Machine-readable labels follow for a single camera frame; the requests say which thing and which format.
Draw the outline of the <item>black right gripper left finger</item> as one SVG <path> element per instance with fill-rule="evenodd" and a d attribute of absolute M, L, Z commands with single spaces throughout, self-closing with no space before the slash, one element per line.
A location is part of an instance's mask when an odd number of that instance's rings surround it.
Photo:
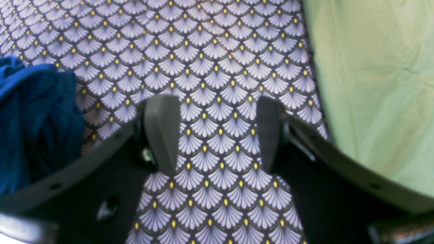
<path fill-rule="evenodd" d="M 1 197 L 1 243 L 124 244 L 147 178 L 175 173 L 179 134 L 177 96 L 144 100 L 91 153 Z"/>

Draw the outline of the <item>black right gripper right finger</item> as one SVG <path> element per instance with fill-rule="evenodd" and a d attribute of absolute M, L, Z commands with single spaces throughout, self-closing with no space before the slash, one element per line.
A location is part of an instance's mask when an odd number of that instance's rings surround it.
<path fill-rule="evenodd" d="M 263 170 L 290 187 L 309 244 L 432 244 L 433 198 L 358 164 L 278 101 L 262 96 Z"/>

